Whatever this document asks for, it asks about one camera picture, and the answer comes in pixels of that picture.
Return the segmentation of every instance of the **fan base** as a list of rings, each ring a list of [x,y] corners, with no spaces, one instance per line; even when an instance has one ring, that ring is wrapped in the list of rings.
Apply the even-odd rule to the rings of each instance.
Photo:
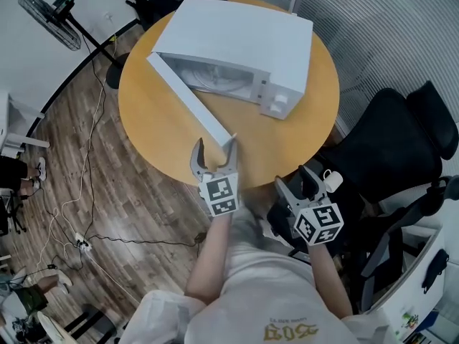
[[[124,66],[124,63],[128,59],[128,56],[129,53],[122,54],[121,56],[116,58],[116,61],[118,61],[120,64]],[[105,77],[106,82],[110,88],[118,89],[120,87],[120,78],[122,71],[123,69],[116,67],[114,64],[110,65],[110,67],[107,70],[107,75]]]

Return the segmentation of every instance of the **yellow tabletop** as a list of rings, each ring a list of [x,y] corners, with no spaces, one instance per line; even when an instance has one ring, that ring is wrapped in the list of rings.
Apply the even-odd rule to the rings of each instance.
[[[230,0],[283,11],[258,0]],[[173,13],[154,24],[129,54],[118,92],[123,126],[137,151],[176,180],[197,185],[189,159],[204,139],[212,170],[225,155],[174,91],[146,60]],[[306,93],[285,120],[259,113],[259,106],[222,95],[194,91],[230,134],[237,134],[238,170],[243,188],[261,186],[308,161],[323,145],[339,106],[339,81],[325,45],[313,34]]]

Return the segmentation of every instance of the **black cloth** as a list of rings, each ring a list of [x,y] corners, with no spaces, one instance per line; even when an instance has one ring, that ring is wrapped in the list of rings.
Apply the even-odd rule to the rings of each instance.
[[[0,188],[19,191],[23,178],[27,178],[27,164],[19,159],[0,156]]]

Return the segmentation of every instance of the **power strip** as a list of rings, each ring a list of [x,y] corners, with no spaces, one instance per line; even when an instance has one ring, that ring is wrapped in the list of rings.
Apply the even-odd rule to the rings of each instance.
[[[81,251],[86,251],[86,252],[91,251],[91,249],[92,249],[91,244],[86,239],[84,239],[81,234],[76,233],[75,239],[77,241],[77,247]]]

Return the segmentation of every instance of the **green shorts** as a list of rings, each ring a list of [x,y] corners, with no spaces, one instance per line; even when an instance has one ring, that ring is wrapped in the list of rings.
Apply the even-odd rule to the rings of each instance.
[[[48,304],[48,300],[44,296],[38,285],[32,285],[27,288],[19,288],[14,290],[23,304],[26,312],[30,315],[33,312],[43,310]]]

